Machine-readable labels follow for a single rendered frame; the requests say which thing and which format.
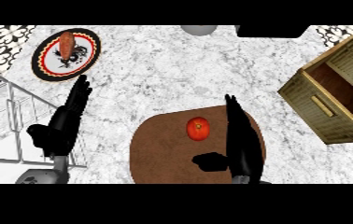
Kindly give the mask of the patterned round plate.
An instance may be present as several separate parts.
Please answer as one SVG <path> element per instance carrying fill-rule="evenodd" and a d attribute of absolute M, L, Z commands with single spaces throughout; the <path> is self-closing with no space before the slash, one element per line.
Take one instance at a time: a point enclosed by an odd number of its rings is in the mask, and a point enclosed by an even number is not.
<path fill-rule="evenodd" d="M 64 32 L 74 35 L 74 50 L 68 60 L 59 53 L 59 36 Z M 84 28 L 73 28 L 53 34 L 39 45 L 31 56 L 31 70 L 49 82 L 61 82 L 80 76 L 93 66 L 101 53 L 98 34 Z"/>

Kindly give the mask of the black appliance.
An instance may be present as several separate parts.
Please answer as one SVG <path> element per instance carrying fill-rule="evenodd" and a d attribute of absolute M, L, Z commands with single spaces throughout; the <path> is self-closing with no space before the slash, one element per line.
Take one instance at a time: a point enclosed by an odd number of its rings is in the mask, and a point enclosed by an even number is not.
<path fill-rule="evenodd" d="M 238 37 L 298 38 L 307 25 L 238 25 Z"/>

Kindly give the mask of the brown wooden cutting board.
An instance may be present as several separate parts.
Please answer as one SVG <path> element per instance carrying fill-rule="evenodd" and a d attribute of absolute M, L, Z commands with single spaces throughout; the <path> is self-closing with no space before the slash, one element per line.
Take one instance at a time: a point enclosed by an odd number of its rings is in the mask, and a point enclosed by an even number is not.
<path fill-rule="evenodd" d="M 260 127 L 245 113 L 260 139 L 262 158 L 266 158 Z M 202 117 L 210 122 L 210 135 L 194 141 L 186 133 L 188 121 Z M 192 158 L 204 153 L 226 155 L 226 106 L 158 114 L 136 129 L 130 148 L 130 170 L 138 184 L 231 184 L 231 170 L 204 172 Z"/>

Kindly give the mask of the tan wicker basket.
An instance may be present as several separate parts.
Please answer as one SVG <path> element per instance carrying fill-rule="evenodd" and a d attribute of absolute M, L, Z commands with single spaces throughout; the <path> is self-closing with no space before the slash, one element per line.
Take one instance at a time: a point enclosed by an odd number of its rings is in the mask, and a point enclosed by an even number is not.
<path fill-rule="evenodd" d="M 353 35 L 298 69 L 279 95 L 327 145 L 353 143 Z"/>

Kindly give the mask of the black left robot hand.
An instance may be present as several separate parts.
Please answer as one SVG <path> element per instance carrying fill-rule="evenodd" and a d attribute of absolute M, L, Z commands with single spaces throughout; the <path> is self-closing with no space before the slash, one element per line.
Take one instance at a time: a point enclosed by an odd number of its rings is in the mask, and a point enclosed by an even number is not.
<path fill-rule="evenodd" d="M 33 124 L 27 129 L 33 144 L 43 149 L 46 157 L 68 156 L 73 152 L 92 91 L 87 76 L 81 75 L 74 82 L 67 103 L 56 108 L 49 124 Z"/>

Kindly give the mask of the grey round object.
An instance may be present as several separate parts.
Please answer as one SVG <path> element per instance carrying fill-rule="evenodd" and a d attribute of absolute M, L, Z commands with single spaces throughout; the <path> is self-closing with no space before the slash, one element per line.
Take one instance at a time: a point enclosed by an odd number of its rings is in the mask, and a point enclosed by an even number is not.
<path fill-rule="evenodd" d="M 180 28 L 189 35 L 204 36 L 204 35 L 210 35 L 216 31 L 217 26 L 216 25 L 182 25 Z"/>

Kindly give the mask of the orange sweet potato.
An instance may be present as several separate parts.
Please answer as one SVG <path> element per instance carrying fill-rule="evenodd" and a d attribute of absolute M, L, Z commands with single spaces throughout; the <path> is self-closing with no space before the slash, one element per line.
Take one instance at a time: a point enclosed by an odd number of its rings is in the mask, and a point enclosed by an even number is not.
<path fill-rule="evenodd" d="M 59 36 L 59 53 L 64 60 L 68 60 L 74 50 L 74 35 L 71 32 L 64 32 Z"/>

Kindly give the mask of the red tomato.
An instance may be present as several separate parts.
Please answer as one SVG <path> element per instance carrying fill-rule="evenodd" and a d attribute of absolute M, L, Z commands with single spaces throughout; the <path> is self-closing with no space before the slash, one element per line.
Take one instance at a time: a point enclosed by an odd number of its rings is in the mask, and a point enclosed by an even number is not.
<path fill-rule="evenodd" d="M 194 141 L 202 141 L 210 135 L 210 122 L 202 117 L 195 117 L 188 121 L 186 133 Z"/>

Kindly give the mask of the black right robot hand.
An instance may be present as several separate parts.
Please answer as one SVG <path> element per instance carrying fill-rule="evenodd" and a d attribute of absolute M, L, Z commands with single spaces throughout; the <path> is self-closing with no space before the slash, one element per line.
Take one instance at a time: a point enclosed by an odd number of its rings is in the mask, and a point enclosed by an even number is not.
<path fill-rule="evenodd" d="M 226 94 L 226 155 L 216 152 L 200 154 L 192 158 L 194 164 L 204 172 L 231 170 L 232 177 L 247 176 L 251 182 L 260 180 L 263 158 L 260 139 L 251 126 L 245 111 L 235 96 Z"/>

